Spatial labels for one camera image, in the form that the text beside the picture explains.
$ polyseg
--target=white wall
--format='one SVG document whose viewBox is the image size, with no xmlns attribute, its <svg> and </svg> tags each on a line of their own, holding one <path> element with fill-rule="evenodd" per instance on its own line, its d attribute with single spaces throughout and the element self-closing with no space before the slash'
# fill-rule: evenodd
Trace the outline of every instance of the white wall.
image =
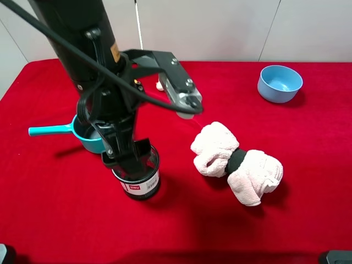
<svg viewBox="0 0 352 264">
<path fill-rule="evenodd" d="M 0 21 L 0 99 L 27 61 Z"/>
<path fill-rule="evenodd" d="M 15 0 L 32 15 L 28 0 Z M 111 27 L 121 50 L 139 47 L 138 27 L 133 0 L 103 0 Z M 0 19 L 29 62 L 55 58 L 46 37 L 0 4 Z"/>
<path fill-rule="evenodd" d="M 352 0 L 282 0 L 261 61 L 352 61 Z"/>
<path fill-rule="evenodd" d="M 182 60 L 257 61 L 279 0 L 137 0 L 144 49 Z"/>
</svg>

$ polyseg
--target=red tablecloth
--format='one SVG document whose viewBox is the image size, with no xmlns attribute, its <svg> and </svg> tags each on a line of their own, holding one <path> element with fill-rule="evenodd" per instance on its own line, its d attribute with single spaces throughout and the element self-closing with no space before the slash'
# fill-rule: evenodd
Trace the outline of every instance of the red tablecloth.
<svg viewBox="0 0 352 264">
<path fill-rule="evenodd" d="M 157 147 L 162 185 L 138 202 L 73 135 L 28 136 L 70 123 L 78 100 L 58 60 L 29 63 L 0 102 L 0 243 L 20 263 L 315 263 L 352 250 L 352 64 L 282 64 L 304 80 L 287 104 L 257 92 L 268 63 L 184 63 L 205 111 L 140 109 L 137 136 Z M 155 82 L 143 84 L 164 97 Z M 212 121 L 283 163 L 262 205 L 241 205 L 225 178 L 194 168 L 190 144 Z"/>
</svg>

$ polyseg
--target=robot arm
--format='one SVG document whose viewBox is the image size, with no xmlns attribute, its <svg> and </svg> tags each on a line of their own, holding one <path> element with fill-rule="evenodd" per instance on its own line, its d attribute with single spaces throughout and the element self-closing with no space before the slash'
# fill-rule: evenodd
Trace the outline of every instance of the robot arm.
<svg viewBox="0 0 352 264">
<path fill-rule="evenodd" d="M 200 93 L 172 53 L 119 51 L 102 0 L 29 0 L 41 23 L 12 0 L 0 2 L 49 38 L 80 94 L 79 119 L 103 138 L 103 163 L 124 171 L 129 180 L 145 173 L 151 152 L 148 139 L 134 141 L 141 103 L 154 103 L 185 118 L 202 112 Z M 147 96 L 137 81 L 156 73 L 172 104 Z"/>
</svg>

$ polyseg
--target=teal scoop handle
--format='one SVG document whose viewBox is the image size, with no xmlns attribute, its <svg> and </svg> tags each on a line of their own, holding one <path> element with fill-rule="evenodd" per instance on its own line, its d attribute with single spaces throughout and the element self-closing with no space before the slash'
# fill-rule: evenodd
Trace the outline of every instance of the teal scoop handle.
<svg viewBox="0 0 352 264">
<path fill-rule="evenodd" d="M 37 126 L 28 129 L 30 136 L 43 136 L 54 134 L 69 134 L 72 133 L 72 125 L 52 125 L 52 126 Z"/>
</svg>

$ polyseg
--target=black band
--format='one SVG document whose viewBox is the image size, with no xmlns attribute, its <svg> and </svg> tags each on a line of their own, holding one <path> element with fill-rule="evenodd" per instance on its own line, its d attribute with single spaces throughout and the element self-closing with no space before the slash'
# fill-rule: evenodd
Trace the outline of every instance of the black band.
<svg viewBox="0 0 352 264">
<path fill-rule="evenodd" d="M 227 174 L 231 174 L 231 173 L 237 171 L 237 169 L 238 169 L 238 168 L 240 167 L 240 165 L 242 164 L 242 162 L 243 162 L 244 157 L 246 156 L 246 154 L 247 154 L 246 151 L 241 150 L 241 149 L 239 149 L 239 148 L 236 149 L 236 150 L 232 153 L 232 155 L 231 155 L 231 157 L 230 157 L 230 159 L 229 159 L 229 161 L 228 161 L 228 163 L 227 163 L 227 165 L 226 165 L 225 172 L 226 172 Z"/>
</svg>

